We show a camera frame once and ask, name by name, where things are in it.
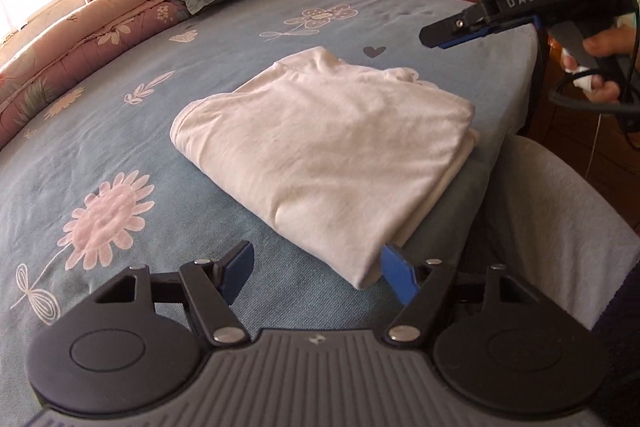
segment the screw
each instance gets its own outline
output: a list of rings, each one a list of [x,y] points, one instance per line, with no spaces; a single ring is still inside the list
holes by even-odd
[[[213,332],[213,339],[220,344],[237,344],[244,341],[246,335],[240,328],[226,326]]]
[[[420,330],[413,326],[394,326],[389,330],[388,335],[396,342],[413,342],[420,337]]]

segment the folded garment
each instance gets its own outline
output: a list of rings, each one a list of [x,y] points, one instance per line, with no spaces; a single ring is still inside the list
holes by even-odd
[[[470,102],[408,68],[352,66],[324,48],[185,107],[177,149],[273,230],[354,287],[380,277],[472,151]]]

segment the white cord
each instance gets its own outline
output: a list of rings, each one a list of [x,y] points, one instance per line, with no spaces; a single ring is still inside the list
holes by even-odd
[[[589,172],[591,171],[591,163],[593,162],[593,155],[596,152],[596,143],[598,142],[598,134],[600,134],[600,122],[602,121],[602,115],[598,115],[598,126],[596,127],[596,136],[593,137],[593,146],[591,147],[591,156],[589,158],[589,164],[587,165],[587,172],[584,174],[584,179],[586,180],[589,177]]]

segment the bed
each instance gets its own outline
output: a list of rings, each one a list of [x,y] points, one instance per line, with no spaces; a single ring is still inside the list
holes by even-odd
[[[247,239],[256,266],[233,309],[252,334],[388,323],[400,304],[383,280],[354,290],[217,188],[172,146],[169,129],[191,101],[234,90],[275,60],[314,46],[348,63],[412,68],[476,105],[481,141],[406,245],[414,259],[455,259],[504,136],[524,124],[538,52],[529,27],[448,51],[420,45],[423,25],[468,1],[231,0],[194,17],[167,6],[171,28],[140,39],[23,123],[0,151],[2,424],[19,426],[37,411],[23,369],[33,335],[130,264],[173,271],[193,259],[218,259]],[[350,16],[315,33],[286,24],[308,9],[338,6]],[[114,30],[105,41],[119,38]],[[119,187],[135,194],[126,212]],[[101,211],[88,222],[96,202]],[[100,263],[90,232],[82,245],[74,241],[80,226],[112,227]],[[180,312],[168,305],[158,311]]]

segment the gray ribbed panel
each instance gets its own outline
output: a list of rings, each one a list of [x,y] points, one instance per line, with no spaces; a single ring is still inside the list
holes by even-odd
[[[110,421],[47,412],[30,427],[526,425],[604,427],[589,412],[534,423],[492,417],[450,393],[423,355],[383,346],[370,331],[268,330],[215,353],[188,391],[155,411]]]

